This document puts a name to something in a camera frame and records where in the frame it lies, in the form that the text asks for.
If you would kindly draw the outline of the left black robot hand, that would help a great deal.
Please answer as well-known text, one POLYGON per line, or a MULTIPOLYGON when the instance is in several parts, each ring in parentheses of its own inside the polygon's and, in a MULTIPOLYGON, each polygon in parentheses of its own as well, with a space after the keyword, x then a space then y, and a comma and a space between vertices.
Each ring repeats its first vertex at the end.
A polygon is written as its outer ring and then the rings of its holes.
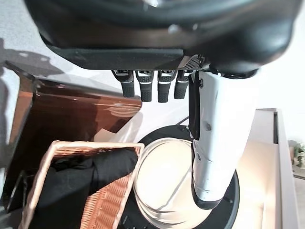
POLYGON ((127 71, 191 70, 192 195, 223 199, 244 151, 257 70, 287 49, 299 0, 27 0, 43 42, 71 63, 127 71))

